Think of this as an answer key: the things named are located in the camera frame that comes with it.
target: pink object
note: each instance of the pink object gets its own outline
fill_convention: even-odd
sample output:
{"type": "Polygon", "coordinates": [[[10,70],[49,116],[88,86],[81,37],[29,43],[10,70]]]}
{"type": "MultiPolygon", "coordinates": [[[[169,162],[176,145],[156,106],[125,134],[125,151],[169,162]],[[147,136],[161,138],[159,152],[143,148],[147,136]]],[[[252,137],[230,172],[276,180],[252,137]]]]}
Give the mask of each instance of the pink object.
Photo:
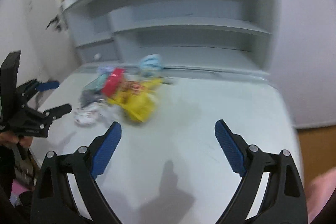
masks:
{"type": "Polygon", "coordinates": [[[19,196],[21,195],[23,192],[27,192],[28,189],[26,189],[25,187],[23,187],[21,184],[19,184],[16,180],[13,180],[13,184],[12,184],[12,195],[16,195],[19,196]]]}
{"type": "Polygon", "coordinates": [[[306,190],[308,223],[320,213],[336,188],[336,167],[315,178],[306,190]]]}
{"type": "Polygon", "coordinates": [[[107,78],[105,86],[102,89],[102,93],[107,97],[111,98],[112,95],[116,92],[118,86],[120,85],[124,77],[124,69],[116,68],[112,71],[109,78],[107,78]]]}

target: white countertop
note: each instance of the white countertop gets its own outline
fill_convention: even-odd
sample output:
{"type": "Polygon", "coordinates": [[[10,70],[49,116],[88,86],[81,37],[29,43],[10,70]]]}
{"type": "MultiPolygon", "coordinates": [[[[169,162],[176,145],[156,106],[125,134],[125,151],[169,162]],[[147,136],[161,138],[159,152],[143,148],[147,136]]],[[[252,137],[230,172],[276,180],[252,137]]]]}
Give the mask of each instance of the white countertop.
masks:
{"type": "MultiPolygon", "coordinates": [[[[84,72],[70,75],[40,110],[65,103],[75,109],[82,88],[96,77],[84,72]]],[[[216,140],[214,126],[219,119],[265,152],[288,149],[303,177],[297,136],[280,94],[267,83],[179,78],[174,85],[162,85],[159,95],[160,105],[147,123],[119,121],[121,141],[96,180],[123,223],[218,220],[240,182],[216,140]]],[[[73,153],[108,127],[100,122],[80,128],[70,113],[53,123],[47,139],[35,138],[31,151],[41,165],[47,151],[73,153]]],[[[88,217],[74,176],[69,179],[78,208],[88,217]]],[[[249,216],[257,213],[266,184],[264,174],[249,216]]]]}

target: white cabinet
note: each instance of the white cabinet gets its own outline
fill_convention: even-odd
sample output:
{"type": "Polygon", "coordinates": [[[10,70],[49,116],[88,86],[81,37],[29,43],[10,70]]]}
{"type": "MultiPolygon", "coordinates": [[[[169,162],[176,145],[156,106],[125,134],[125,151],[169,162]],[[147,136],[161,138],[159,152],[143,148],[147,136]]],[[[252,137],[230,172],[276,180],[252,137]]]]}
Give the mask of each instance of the white cabinet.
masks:
{"type": "Polygon", "coordinates": [[[112,39],[78,47],[78,53],[84,63],[117,61],[117,49],[112,39]]]}
{"type": "Polygon", "coordinates": [[[266,74],[273,7],[274,0],[66,0],[62,5],[76,47],[113,39],[124,65],[136,66],[158,53],[165,68],[252,75],[266,74]]]}

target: yellow plastic bag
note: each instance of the yellow plastic bag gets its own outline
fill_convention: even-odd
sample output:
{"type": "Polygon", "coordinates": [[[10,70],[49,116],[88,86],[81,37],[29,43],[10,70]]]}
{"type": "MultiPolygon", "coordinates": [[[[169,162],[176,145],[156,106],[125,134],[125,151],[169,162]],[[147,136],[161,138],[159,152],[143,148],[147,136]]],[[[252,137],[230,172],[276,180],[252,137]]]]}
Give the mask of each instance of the yellow plastic bag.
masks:
{"type": "Polygon", "coordinates": [[[132,121],[145,122],[156,109],[155,88],[160,84],[160,78],[140,83],[129,82],[130,86],[120,88],[108,102],[121,106],[132,121]]]}

